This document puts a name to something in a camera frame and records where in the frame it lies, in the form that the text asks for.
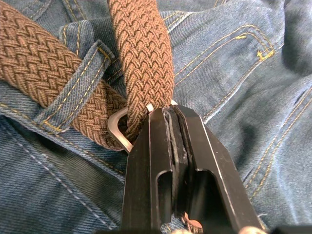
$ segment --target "metal tool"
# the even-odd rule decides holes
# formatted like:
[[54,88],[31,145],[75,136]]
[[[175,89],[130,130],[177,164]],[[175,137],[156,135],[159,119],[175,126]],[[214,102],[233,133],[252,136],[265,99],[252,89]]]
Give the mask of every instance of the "metal tool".
[[158,234],[185,212],[205,234],[262,229],[229,153],[200,116],[180,105],[149,111],[134,146],[117,127],[126,109],[108,123],[129,152],[119,233]]

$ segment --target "blue jeans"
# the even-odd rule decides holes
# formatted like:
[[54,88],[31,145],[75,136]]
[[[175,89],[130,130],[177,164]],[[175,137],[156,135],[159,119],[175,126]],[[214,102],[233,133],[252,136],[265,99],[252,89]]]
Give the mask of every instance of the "blue jeans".
[[[0,81],[0,232],[116,229],[126,156],[96,145],[70,125],[100,78],[125,96],[107,4],[5,2],[83,62],[46,109]],[[268,228],[311,224],[312,2],[159,0],[158,7],[173,50],[174,100],[199,113],[228,149]],[[112,63],[104,63],[95,77],[103,51]],[[50,125],[44,124],[47,117]],[[59,124],[64,132],[55,129]],[[51,154],[56,148],[58,154]],[[84,174],[85,167],[93,172]],[[90,193],[98,180],[100,190]],[[173,219],[162,230],[177,228],[184,226]]]

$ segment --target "yellow stitching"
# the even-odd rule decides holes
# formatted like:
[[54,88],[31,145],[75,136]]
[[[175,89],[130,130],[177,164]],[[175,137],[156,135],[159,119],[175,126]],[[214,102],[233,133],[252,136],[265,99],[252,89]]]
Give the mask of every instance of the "yellow stitching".
[[108,54],[107,54],[101,47],[98,47],[98,50],[99,50],[102,54],[104,54],[104,56],[105,56],[109,61],[111,61],[111,58],[108,56]]
[[84,203],[78,196],[74,194],[74,192],[68,187],[68,185],[65,184],[63,180],[61,180],[55,173],[53,173],[45,163],[42,163],[40,159],[38,159],[36,156],[34,156],[33,153],[31,153],[24,144],[22,144],[19,140],[17,140],[11,132],[4,126],[2,126],[3,130],[7,132],[7,134],[10,135],[10,137],[16,142],[18,146],[22,148],[23,151],[25,151],[36,163],[38,163],[40,166],[42,166],[49,174],[56,179],[77,201],[79,201],[88,211],[90,211],[94,217],[96,217],[98,220],[101,221],[102,224],[104,224],[106,227],[109,227],[108,224],[102,220],[95,212],[92,210],[86,203]]
[[68,8],[69,8],[70,12],[72,13],[72,15],[73,15],[73,17],[74,17],[74,19],[75,19],[75,21],[77,21],[77,18],[76,18],[76,16],[75,16],[75,14],[74,14],[74,12],[73,12],[73,9],[71,8],[71,6],[70,6],[68,0],[65,0],[65,1],[66,1],[67,5],[68,5]]
[[181,71],[179,71],[175,76],[179,75],[181,72],[183,72],[188,66],[190,66],[197,58],[199,58],[202,54],[204,54],[207,50],[209,50],[212,46],[214,46],[215,44],[217,44],[218,42],[222,41],[223,39],[229,37],[230,35],[236,33],[238,30],[240,30],[241,28],[245,28],[245,27],[252,27],[255,28],[256,31],[258,31],[263,38],[266,39],[266,37],[264,37],[264,34],[260,31],[260,29],[258,29],[256,26],[254,25],[243,25],[240,26],[239,28],[237,28],[236,30],[234,30],[233,32],[229,33],[228,35],[225,35],[224,37],[220,38],[219,40],[215,41],[212,45],[210,45],[207,49],[205,49],[203,52],[201,52],[198,56],[195,57],[195,59],[193,59],[191,62],[189,62]]
[[297,115],[297,117],[294,119],[294,121],[291,123],[291,125],[287,128],[287,130],[285,131],[285,133],[283,134],[282,138],[279,140],[279,142],[277,143],[277,146],[275,147],[274,151],[271,154],[271,159],[270,159],[270,163],[267,167],[267,170],[265,172],[265,175],[263,177],[263,179],[261,180],[260,185],[258,186],[257,190],[253,193],[252,197],[250,198],[253,199],[254,196],[256,196],[256,194],[259,192],[259,190],[262,188],[265,180],[268,178],[268,175],[270,173],[271,167],[272,167],[272,163],[274,160],[274,155],[279,147],[279,145],[281,144],[282,140],[285,138],[286,134],[289,132],[289,130],[293,127],[293,125],[296,123],[296,121],[300,118],[300,116],[302,115],[302,113],[306,110],[306,108],[308,107],[308,105],[311,103],[312,98],[310,99],[310,101],[307,103],[307,105],[305,105],[305,107],[303,108],[303,110]]
[[118,71],[116,71],[113,75],[111,75],[108,79],[107,79],[107,81],[109,81],[111,78],[113,78],[117,73],[119,73],[121,71],[121,68],[118,70]]
[[175,85],[177,86],[178,84],[180,84],[183,80],[185,80],[191,73],[193,73],[193,71],[195,71],[198,67],[200,67],[215,51],[217,51],[218,49],[220,49],[221,47],[223,47],[224,45],[226,45],[227,43],[231,42],[232,40],[235,40],[236,38],[232,38],[229,41],[223,43],[222,45],[220,45],[219,47],[215,48],[210,54],[208,54],[206,56],[206,58],[203,59],[202,62],[200,62],[189,74],[187,74],[182,80],[180,80],[178,83],[176,83]]
[[259,170],[260,170],[260,168],[261,168],[262,162],[263,162],[264,158],[266,157],[267,153],[269,152],[271,146],[272,146],[273,143],[275,142],[276,138],[277,138],[277,135],[273,138],[272,142],[270,143],[270,145],[268,146],[268,148],[267,148],[266,151],[264,152],[264,155],[263,155],[263,157],[262,157],[261,160],[260,160],[260,163],[259,163],[259,165],[258,165],[257,170],[254,172],[253,177],[249,180],[248,184],[245,186],[245,189],[247,189],[247,188],[249,187],[249,185],[251,185],[251,183],[252,183],[252,181],[254,180],[255,176],[258,174],[258,172],[259,172]]
[[208,113],[208,114],[206,114],[204,117],[207,117],[210,113],[212,113],[220,104],[222,104],[222,102],[228,97],[228,96],[230,96],[234,91],[235,91],[235,89],[236,89],[236,87],[239,85],[239,83],[242,81],[242,79],[244,78],[244,76],[236,83],[236,85],[233,87],[233,89]]
[[97,49],[94,51],[90,61],[88,62],[88,64],[85,66],[84,70],[82,71],[82,73],[80,74],[80,77],[76,80],[75,84],[73,85],[73,87],[71,88],[71,90],[68,92],[68,94],[66,95],[66,97],[64,98],[63,102],[58,106],[58,108],[50,115],[48,116],[45,120],[45,121],[48,121],[52,116],[54,116],[59,110],[60,108],[63,106],[64,102],[67,100],[67,98],[69,97],[69,95],[71,94],[72,90],[75,88],[75,86],[77,85],[77,83],[79,82],[80,78],[82,77],[82,75],[84,74],[84,72],[88,69],[91,61],[93,60],[94,56],[96,55],[97,53]]
[[46,133],[51,134],[51,135],[54,135],[54,136],[56,136],[57,138],[62,139],[62,140],[65,141],[66,143],[69,143],[70,145],[74,146],[76,149],[78,149],[78,150],[84,152],[85,154],[87,154],[87,155],[93,157],[95,160],[97,160],[97,161],[99,161],[99,162],[102,162],[103,164],[105,164],[106,166],[110,167],[110,168],[113,169],[114,171],[116,171],[116,172],[118,172],[118,173],[120,173],[120,174],[123,175],[123,172],[122,172],[122,171],[120,171],[120,170],[117,169],[117,168],[114,168],[114,167],[113,167],[112,165],[110,165],[108,162],[105,162],[104,160],[102,160],[102,159],[100,159],[100,158],[97,158],[94,154],[92,154],[92,153],[90,153],[90,152],[88,152],[88,151],[86,151],[86,150],[83,150],[83,149],[80,148],[79,146],[77,146],[77,145],[75,145],[74,143],[72,143],[72,142],[66,140],[65,138],[61,137],[60,135],[55,135],[55,134],[53,134],[53,133],[47,131],[47,130],[44,129],[42,126],[40,126],[39,124],[37,124],[36,122],[34,122],[34,121],[33,121],[30,117],[28,117],[27,115],[25,115],[25,114],[19,112],[18,110],[12,109],[12,108],[8,107],[7,105],[5,105],[5,104],[3,104],[3,103],[0,103],[0,106],[3,107],[3,108],[8,109],[8,110],[10,110],[10,111],[12,111],[12,112],[14,112],[14,113],[16,113],[16,114],[19,115],[19,116],[24,117],[25,119],[29,120],[32,124],[34,124],[35,126],[39,127],[40,129],[42,129],[42,130],[45,131]]
[[81,13],[81,15],[82,15],[83,19],[85,20],[85,19],[86,19],[86,17],[84,16],[83,12],[81,11],[79,4],[77,3],[77,1],[76,1],[76,0],[74,0],[74,2],[75,2],[75,4],[77,5],[77,8],[78,8],[78,10],[80,11],[80,13]]
[[255,28],[262,35],[262,37],[269,43],[270,48],[273,48],[273,45],[272,45],[271,41],[264,35],[264,33],[260,29],[258,29],[256,26],[254,26],[252,24],[248,24],[246,26]]
[[175,13],[173,13],[173,14],[171,14],[171,15],[167,16],[166,18],[164,18],[164,19],[163,19],[163,21],[165,21],[165,20],[169,19],[170,17],[172,17],[172,16],[176,15],[177,13],[179,13],[179,12],[177,11],[177,12],[175,12]]
[[24,10],[26,10],[27,8],[31,7],[32,5],[34,5],[36,2],[39,2],[38,0],[35,0],[32,4],[26,6],[24,9],[21,10],[21,12],[23,13]]
[[39,11],[41,11],[42,10],[42,8],[44,7],[44,5],[45,4],[43,4],[43,6],[38,10],[38,11],[36,11],[30,18],[32,19],[33,18],[33,16],[35,16],[35,14],[37,14]]
[[275,53],[274,50],[272,50],[272,51],[270,51],[266,56],[263,56],[263,55],[262,55],[263,52],[261,52],[261,51],[258,50],[257,57],[259,57],[259,59],[260,59],[261,61],[264,61],[264,60],[268,59],[269,57],[272,57],[272,56],[274,55],[274,53]]
[[68,27],[68,24],[65,25],[65,27],[63,28],[63,35],[64,35],[64,43],[65,43],[65,46],[67,46],[67,45],[66,45],[66,43],[67,43],[67,41],[66,41],[66,30],[67,30],[67,27]]
[[218,1],[219,1],[219,0],[216,0],[216,1],[215,1],[215,3],[214,3],[214,7],[216,7],[216,4],[218,3]]
[[101,69],[103,68],[104,62],[106,61],[106,59],[103,61],[102,65],[100,66],[99,70],[97,71],[96,76],[94,77],[94,79],[92,80],[91,84],[89,85],[89,87],[87,88],[86,92],[84,93],[84,95],[82,96],[81,100],[79,101],[79,103],[77,104],[77,106],[75,107],[75,109],[72,111],[72,113],[66,118],[66,120],[64,120],[57,128],[60,128],[62,124],[64,124],[65,122],[67,122],[67,120],[70,119],[71,116],[73,116],[74,112],[78,109],[78,107],[82,104],[84,98],[87,96],[91,86],[93,85],[93,83],[95,82],[95,80],[98,78],[98,75],[101,71]]
[[247,32],[247,33],[243,33],[241,35],[244,35],[244,34],[249,34],[249,35],[252,35],[264,48],[265,48],[265,51],[267,51],[269,48],[263,43],[263,41],[258,37],[256,36],[255,34],[253,33],[250,33],[250,32]]
[[236,39],[245,39],[247,38],[246,36],[237,36]]
[[[309,95],[310,91],[312,90],[312,87],[309,89],[309,91],[304,95],[304,97],[302,98],[302,100],[298,103],[298,105],[293,109],[293,111],[290,113],[290,115],[287,117],[287,119],[284,121],[284,123],[282,124],[281,127],[283,127],[287,122],[288,120],[291,118],[291,116],[293,115],[293,113],[298,109],[298,107],[302,104],[302,102],[307,98],[307,96]],[[253,177],[249,180],[249,182],[246,184],[245,186],[245,189],[247,189],[249,187],[249,185],[251,185],[252,181],[254,180],[254,178],[256,177],[256,175],[258,174],[260,168],[261,168],[261,165],[262,165],[262,162],[264,160],[264,158],[266,157],[267,153],[269,152],[271,146],[273,145],[273,143],[275,142],[277,138],[277,135],[273,138],[272,142],[270,143],[270,145],[268,146],[268,148],[266,149],[266,151],[264,152],[264,155],[263,157],[261,158],[260,160],[260,163],[256,169],[256,171],[254,172],[254,175]]]
[[80,36],[80,21],[78,22],[78,32],[77,32],[77,50],[76,50],[77,56],[79,54],[79,36]]
[[181,19],[181,18],[184,17],[185,15],[186,15],[186,13],[183,14],[182,16],[180,16],[179,18],[177,18],[175,21],[173,21],[171,24],[169,24],[167,28],[169,28],[171,25],[173,25],[175,22],[177,22],[179,19]]
[[60,132],[60,131],[62,131],[62,129],[61,128],[59,128],[59,127],[55,127],[54,125],[52,125],[51,123],[49,123],[48,121],[43,121],[43,123],[44,124],[46,124],[46,125],[48,125],[49,127],[51,127],[52,129],[54,129],[54,130],[56,130],[56,131],[58,131],[58,132]]
[[236,87],[240,84],[240,82],[246,77],[246,75],[257,65],[259,65],[260,63],[262,63],[262,61],[258,61],[256,62],[243,76],[242,78],[236,83],[236,85],[233,87],[233,89],[208,113],[206,114],[204,117],[207,117],[211,112],[213,112],[220,104],[223,103],[223,101],[228,98],[230,95],[232,95],[232,93],[235,91]]

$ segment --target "belt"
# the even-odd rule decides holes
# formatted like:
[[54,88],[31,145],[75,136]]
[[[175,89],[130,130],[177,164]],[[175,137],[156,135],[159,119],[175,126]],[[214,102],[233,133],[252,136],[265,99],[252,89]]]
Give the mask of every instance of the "belt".
[[[72,126],[107,149],[121,150],[107,130],[109,116],[128,107],[126,136],[134,140],[146,106],[169,106],[174,74],[169,36],[155,0],[109,0],[127,100],[101,80]],[[81,60],[65,45],[0,1],[0,79],[46,108]]]

